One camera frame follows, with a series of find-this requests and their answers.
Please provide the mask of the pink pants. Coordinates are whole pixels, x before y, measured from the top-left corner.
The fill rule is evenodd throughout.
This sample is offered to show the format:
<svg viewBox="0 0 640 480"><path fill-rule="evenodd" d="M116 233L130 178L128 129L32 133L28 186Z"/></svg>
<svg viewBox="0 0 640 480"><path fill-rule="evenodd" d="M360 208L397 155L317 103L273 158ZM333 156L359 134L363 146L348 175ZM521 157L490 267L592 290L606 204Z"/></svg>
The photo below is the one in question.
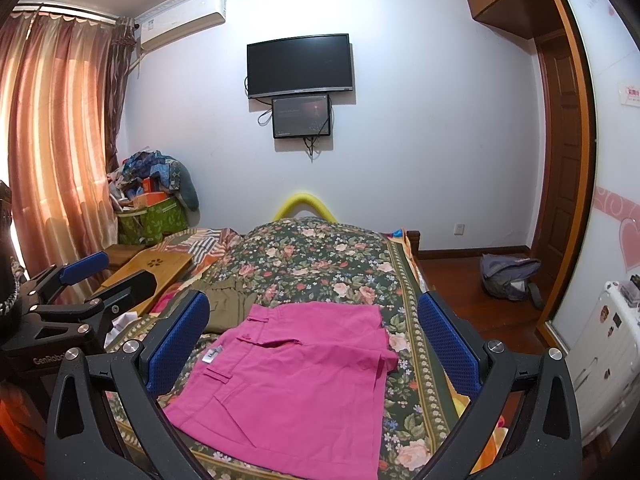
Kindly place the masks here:
<svg viewBox="0 0 640 480"><path fill-rule="evenodd" d="M367 304L253 306L165 408L189 437L306 479L374 479L385 382L398 363Z"/></svg>

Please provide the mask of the wooden lap desk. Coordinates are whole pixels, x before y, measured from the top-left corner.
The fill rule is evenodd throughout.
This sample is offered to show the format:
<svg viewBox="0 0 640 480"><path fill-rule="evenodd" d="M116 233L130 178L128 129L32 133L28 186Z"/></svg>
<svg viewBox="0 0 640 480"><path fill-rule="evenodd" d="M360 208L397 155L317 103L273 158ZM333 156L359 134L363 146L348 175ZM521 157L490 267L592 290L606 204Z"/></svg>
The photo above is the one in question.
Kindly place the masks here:
<svg viewBox="0 0 640 480"><path fill-rule="evenodd" d="M192 269L193 257L187 252L163 252L162 250L145 249L138 252L131 260L119 268L112 276L105 280L96 291L103 292L108 286L130 278L138 271L151 273L155 278L155 290L149 298L136 304L132 310L141 316L149 313L155 306L162 293L171 284L182 278L186 271Z"/></svg>

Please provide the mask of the olive green pants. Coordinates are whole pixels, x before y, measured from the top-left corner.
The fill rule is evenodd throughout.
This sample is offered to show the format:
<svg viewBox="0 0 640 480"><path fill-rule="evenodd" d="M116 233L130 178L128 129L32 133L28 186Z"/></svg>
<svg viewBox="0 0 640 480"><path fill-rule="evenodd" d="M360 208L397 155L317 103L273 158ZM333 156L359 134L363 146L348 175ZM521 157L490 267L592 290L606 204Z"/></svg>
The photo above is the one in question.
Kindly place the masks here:
<svg viewBox="0 0 640 480"><path fill-rule="evenodd" d="M209 283L197 280L191 288L204 294L209 304L205 333L222 334L240 325L256 302L256 292L248 292L235 278Z"/></svg>

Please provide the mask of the yellow orange fleece blanket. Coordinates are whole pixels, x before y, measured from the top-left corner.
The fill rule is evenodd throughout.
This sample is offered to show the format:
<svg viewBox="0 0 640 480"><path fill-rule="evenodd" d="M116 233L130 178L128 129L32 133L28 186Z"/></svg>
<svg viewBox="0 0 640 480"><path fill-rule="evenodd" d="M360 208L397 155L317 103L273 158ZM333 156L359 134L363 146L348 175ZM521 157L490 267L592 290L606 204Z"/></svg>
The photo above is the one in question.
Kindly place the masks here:
<svg viewBox="0 0 640 480"><path fill-rule="evenodd" d="M454 402L454 408L456 409L459 418L462 417L466 408L470 405L471 400L468 396L462 396L460 393L451 393L452 402ZM506 440L506 434L509 429L506 426L506 421L502 415L499 416L494 430L492 430L491 436L485 444L483 452L480 453L480 457L476 461L472 468L472 474L480 472L482 469L489 467L497 458L503 441Z"/></svg>

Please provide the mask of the pile of blue clothes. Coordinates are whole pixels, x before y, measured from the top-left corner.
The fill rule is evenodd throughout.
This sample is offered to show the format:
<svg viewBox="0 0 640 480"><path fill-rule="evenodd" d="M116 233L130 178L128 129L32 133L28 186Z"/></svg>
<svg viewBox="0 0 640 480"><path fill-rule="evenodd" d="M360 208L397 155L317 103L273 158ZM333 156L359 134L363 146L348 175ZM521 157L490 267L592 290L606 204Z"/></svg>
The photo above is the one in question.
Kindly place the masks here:
<svg viewBox="0 0 640 480"><path fill-rule="evenodd" d="M198 211L200 200L189 170L180 160L161 151L140 151L126 158L107 175L108 183L126 200L144 193L175 196L188 211Z"/></svg>

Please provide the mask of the grey backpack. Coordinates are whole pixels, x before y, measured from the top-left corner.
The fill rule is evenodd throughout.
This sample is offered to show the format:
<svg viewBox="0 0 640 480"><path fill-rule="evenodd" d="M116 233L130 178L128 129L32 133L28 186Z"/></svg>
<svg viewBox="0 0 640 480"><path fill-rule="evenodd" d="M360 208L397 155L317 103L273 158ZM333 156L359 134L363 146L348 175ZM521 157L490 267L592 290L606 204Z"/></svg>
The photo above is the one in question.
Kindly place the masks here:
<svg viewBox="0 0 640 480"><path fill-rule="evenodd" d="M489 296L509 301L532 300L537 310L544 308L544 300L533 276L541 267L535 258L482 255L480 257L480 280Z"/></svg>

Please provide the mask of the striped colourful blanket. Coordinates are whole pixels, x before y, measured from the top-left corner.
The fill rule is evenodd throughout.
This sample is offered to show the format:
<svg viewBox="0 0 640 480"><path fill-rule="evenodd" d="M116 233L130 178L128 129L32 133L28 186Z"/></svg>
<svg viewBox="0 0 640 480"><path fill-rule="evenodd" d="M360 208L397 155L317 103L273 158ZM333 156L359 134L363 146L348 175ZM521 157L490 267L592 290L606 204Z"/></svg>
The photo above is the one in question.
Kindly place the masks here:
<svg viewBox="0 0 640 480"><path fill-rule="evenodd" d="M201 274L212 264L224 258L227 252L239 244L242 235L230 228L190 228L171 234L160 244L152 246L156 252L182 252L192 257L192 263L182 280Z"/></svg>

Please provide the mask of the floral bed cover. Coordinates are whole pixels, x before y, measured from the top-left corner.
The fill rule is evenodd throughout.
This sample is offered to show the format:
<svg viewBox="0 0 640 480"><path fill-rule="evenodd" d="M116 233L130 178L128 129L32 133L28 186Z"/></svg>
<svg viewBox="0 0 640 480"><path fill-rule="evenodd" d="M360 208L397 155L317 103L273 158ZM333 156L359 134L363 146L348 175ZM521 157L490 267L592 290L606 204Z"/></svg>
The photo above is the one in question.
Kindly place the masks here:
<svg viewBox="0 0 640 480"><path fill-rule="evenodd" d="M160 398L214 479L412 479L459 400L418 322L420 287L396 240L321 219L224 233L186 281L214 313Z"/></svg>

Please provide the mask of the orange pink curtain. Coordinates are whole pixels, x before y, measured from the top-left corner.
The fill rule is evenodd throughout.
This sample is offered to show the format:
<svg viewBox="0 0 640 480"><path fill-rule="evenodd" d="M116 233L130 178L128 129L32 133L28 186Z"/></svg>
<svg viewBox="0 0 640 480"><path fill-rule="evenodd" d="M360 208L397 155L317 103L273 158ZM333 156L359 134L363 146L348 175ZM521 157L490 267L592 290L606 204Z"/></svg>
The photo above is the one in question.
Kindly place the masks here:
<svg viewBox="0 0 640 480"><path fill-rule="evenodd" d="M105 111L114 28L48 12L1 27L1 157L29 275L116 243Z"/></svg>

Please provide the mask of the brown wooden door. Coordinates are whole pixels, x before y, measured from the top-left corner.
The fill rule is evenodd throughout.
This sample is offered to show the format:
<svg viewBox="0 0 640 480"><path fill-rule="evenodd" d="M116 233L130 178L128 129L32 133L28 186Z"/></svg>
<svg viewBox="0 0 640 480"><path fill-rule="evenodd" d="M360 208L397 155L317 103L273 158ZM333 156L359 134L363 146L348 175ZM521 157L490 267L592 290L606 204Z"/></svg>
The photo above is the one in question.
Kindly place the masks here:
<svg viewBox="0 0 640 480"><path fill-rule="evenodd" d="M562 32L537 42L544 83L546 154L544 189L533 256L540 261L535 275L541 298L549 299L566 253L574 221L580 161L580 107L570 44Z"/></svg>

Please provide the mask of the white air conditioner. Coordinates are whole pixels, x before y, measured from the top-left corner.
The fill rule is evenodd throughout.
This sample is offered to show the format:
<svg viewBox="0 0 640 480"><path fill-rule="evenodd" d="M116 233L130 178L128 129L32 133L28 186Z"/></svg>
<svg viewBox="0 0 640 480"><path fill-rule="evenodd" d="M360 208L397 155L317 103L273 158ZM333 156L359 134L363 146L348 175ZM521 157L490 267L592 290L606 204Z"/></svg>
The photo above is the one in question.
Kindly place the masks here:
<svg viewBox="0 0 640 480"><path fill-rule="evenodd" d="M224 24L227 0L188 0L140 24L140 46L152 52L202 30Z"/></svg>

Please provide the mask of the yellow foam bed rail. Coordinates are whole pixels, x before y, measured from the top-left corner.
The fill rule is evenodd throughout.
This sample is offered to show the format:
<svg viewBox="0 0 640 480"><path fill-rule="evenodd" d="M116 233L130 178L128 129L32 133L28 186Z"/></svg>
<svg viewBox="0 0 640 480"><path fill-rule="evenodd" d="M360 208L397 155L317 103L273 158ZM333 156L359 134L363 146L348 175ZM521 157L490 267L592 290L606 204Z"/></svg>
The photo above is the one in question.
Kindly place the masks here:
<svg viewBox="0 0 640 480"><path fill-rule="evenodd" d="M297 192L288 196L288 198L282 203L277 212L274 214L272 220L279 221L284 218L288 218L290 213L295 209L302 208L303 206L309 208L319 218L326 220L327 222L336 223L337 220L329 210L328 206L319 200L317 196L314 196L308 192Z"/></svg>

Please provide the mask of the small black wall monitor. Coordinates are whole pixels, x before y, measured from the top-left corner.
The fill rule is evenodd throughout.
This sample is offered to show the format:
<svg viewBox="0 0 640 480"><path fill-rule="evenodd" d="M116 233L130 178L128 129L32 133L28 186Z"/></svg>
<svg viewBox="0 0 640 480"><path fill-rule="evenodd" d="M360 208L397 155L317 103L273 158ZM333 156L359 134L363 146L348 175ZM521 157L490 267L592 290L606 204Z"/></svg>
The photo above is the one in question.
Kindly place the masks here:
<svg viewBox="0 0 640 480"><path fill-rule="evenodd" d="M280 96L272 104L272 134L276 140L330 136L332 104L328 94Z"/></svg>

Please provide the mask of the black wall television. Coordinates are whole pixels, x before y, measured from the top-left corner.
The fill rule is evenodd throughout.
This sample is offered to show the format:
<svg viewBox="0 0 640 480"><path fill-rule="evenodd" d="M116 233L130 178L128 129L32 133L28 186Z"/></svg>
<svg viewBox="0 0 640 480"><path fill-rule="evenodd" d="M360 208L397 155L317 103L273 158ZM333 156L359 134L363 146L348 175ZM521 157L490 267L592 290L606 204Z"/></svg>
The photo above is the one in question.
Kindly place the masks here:
<svg viewBox="0 0 640 480"><path fill-rule="evenodd" d="M342 92L354 88L349 34L281 38L246 47L247 94Z"/></svg>

